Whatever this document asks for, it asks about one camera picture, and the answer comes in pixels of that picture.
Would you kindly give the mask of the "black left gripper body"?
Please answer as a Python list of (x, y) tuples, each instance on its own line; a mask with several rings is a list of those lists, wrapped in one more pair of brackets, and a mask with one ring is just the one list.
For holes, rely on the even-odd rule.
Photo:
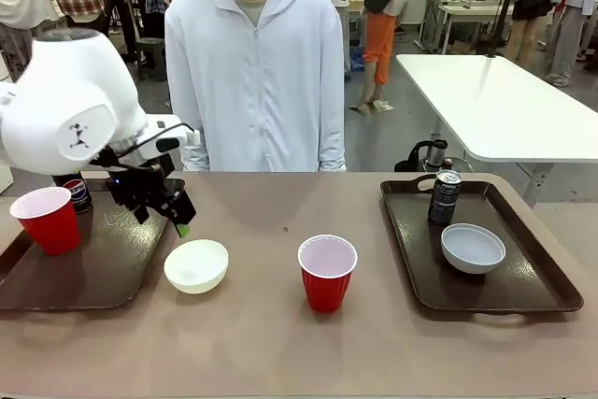
[(107, 189), (119, 206), (160, 207), (176, 195), (166, 182), (173, 171), (171, 156), (163, 155), (139, 167), (109, 172)]

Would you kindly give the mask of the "black Pepsi can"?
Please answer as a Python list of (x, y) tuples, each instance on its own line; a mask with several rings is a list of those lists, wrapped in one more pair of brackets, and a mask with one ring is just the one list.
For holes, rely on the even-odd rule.
[(450, 225), (462, 183), (463, 177), (457, 171), (442, 169), (436, 173), (428, 221), (441, 226)]
[(93, 199), (80, 172), (52, 176), (52, 180), (57, 187), (63, 187), (70, 191), (70, 202), (76, 214), (85, 213), (93, 208)]

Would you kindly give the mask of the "red plastic cup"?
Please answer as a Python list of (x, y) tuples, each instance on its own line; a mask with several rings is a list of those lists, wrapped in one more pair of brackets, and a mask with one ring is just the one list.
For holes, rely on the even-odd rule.
[(31, 191), (16, 199), (9, 213), (48, 255), (66, 253), (80, 242), (77, 215), (66, 188)]
[(333, 313), (343, 303), (358, 253), (345, 238), (313, 235), (297, 251), (307, 303), (318, 313)]

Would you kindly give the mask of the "grey white bowl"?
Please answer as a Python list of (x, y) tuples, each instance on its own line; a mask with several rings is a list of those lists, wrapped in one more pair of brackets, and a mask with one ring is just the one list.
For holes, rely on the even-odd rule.
[(491, 272), (506, 256), (505, 245), (497, 235), (469, 223), (455, 223), (446, 227), (440, 243), (447, 262), (470, 275)]

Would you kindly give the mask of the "person's right forearm white sleeve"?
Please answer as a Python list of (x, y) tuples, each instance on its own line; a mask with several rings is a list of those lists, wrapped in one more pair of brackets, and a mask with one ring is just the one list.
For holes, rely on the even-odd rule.
[(178, 115), (199, 134), (198, 143), (187, 146), (181, 153), (184, 169), (188, 171), (208, 172), (210, 165), (206, 147), (205, 128), (198, 103), (193, 94), (188, 99), (180, 102)]

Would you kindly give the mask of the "person's left forearm white sleeve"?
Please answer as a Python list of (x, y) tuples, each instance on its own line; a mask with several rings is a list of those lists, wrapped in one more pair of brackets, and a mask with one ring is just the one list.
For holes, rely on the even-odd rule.
[(346, 172), (344, 92), (327, 94), (320, 102), (319, 170)]

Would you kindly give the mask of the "dark brown serving tray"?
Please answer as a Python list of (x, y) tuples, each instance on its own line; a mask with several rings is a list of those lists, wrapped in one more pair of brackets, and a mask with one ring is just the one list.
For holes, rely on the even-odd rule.
[(423, 175), (385, 180), (380, 189), (417, 300), (435, 311), (485, 314), (573, 312), (583, 298), (498, 187), (466, 180), (453, 222), (481, 226), (505, 244), (505, 259), (488, 274), (465, 274), (442, 253), (443, 226), (429, 221), (432, 192)]
[(170, 222), (142, 224), (117, 206), (103, 179), (89, 179), (94, 208), (78, 215), (79, 246), (49, 256), (22, 230), (0, 244), (0, 312), (111, 309), (136, 296)]

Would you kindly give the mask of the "cream white bowl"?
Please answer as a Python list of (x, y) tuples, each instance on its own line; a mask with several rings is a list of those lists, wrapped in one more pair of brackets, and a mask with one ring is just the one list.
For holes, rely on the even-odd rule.
[(164, 274), (179, 292), (201, 294), (221, 283), (228, 266), (228, 250), (221, 243), (197, 239), (179, 245), (168, 254)]

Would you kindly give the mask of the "dark grey stool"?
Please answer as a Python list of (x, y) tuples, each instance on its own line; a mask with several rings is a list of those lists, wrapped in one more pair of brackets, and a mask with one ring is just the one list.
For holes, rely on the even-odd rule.
[[(145, 54), (151, 56), (153, 67), (147, 66)], [(142, 37), (136, 41), (136, 63), (137, 74), (140, 80), (151, 78), (155, 81), (164, 82), (167, 80), (165, 44), (162, 38)]]

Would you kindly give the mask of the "black bag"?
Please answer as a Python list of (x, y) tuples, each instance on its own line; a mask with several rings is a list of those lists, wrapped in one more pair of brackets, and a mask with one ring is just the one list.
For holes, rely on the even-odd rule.
[(394, 166), (395, 173), (412, 173), (419, 171), (420, 164), (420, 150), (422, 148), (428, 149), (433, 142), (431, 140), (423, 140), (418, 142), (409, 152), (406, 160), (397, 162)]

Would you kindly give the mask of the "person in orange trousers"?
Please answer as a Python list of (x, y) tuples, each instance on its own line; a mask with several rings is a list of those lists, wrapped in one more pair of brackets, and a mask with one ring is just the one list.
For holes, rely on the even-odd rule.
[(363, 50), (364, 81), (360, 104), (352, 109), (362, 115), (388, 106), (383, 99), (392, 57), (394, 29), (408, 0), (364, 0), (366, 35)]

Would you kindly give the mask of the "white rectangular table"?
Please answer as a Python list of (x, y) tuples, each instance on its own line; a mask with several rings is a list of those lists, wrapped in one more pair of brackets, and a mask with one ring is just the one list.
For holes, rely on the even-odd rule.
[(555, 164), (598, 164), (598, 113), (503, 57), (399, 54), (435, 114), (485, 163), (530, 164), (522, 196), (534, 207)]

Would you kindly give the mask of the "white workshop desk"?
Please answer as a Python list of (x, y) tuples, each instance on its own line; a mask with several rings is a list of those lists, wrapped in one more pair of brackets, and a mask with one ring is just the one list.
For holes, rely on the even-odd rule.
[(501, 0), (425, 0), (424, 13), (413, 43), (425, 53), (445, 54), (452, 48), (451, 34), (467, 25), (470, 50), (487, 38), (501, 13)]

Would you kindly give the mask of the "black slanted pole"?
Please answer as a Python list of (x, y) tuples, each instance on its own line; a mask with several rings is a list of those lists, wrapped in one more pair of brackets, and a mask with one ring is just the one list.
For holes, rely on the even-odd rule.
[(491, 44), (488, 48), (488, 52), (486, 53), (486, 56), (488, 58), (494, 58), (496, 55), (496, 51), (498, 49), (498, 44), (499, 44), (499, 41), (501, 40), (501, 36), (504, 31), (506, 16), (507, 16), (507, 12), (508, 12), (510, 3), (511, 3), (511, 0), (504, 0), (502, 3), (502, 7), (500, 9), (500, 14), (499, 14), (498, 20), (495, 22), (495, 25), (494, 25), (494, 33), (492, 35)]

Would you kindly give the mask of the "person in light blue shirt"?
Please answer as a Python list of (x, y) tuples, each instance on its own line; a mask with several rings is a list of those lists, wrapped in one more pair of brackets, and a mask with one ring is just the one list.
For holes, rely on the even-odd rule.
[(598, 0), (562, 0), (550, 28), (544, 80), (557, 88), (568, 85), (576, 61), (583, 26)]

